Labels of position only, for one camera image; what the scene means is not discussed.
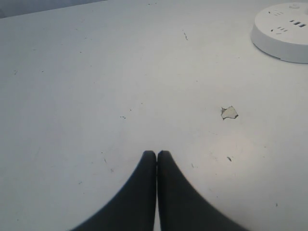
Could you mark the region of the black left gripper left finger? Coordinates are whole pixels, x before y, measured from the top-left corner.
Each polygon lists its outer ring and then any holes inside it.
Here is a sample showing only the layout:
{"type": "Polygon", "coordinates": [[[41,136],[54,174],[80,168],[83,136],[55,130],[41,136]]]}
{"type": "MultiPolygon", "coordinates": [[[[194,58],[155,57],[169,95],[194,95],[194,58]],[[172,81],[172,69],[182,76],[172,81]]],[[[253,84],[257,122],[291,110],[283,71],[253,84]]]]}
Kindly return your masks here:
{"type": "Polygon", "coordinates": [[[152,231],[156,209],[156,155],[145,151],[125,185],[75,231],[152,231]]]}

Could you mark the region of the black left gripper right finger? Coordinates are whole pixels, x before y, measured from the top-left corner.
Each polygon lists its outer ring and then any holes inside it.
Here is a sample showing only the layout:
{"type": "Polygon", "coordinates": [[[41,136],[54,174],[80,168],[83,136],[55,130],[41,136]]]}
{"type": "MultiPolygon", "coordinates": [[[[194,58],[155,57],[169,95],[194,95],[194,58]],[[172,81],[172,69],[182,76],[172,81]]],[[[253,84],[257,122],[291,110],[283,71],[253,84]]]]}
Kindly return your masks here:
{"type": "Polygon", "coordinates": [[[157,196],[162,231],[244,231],[188,182],[169,151],[157,156],[157,196]]]}

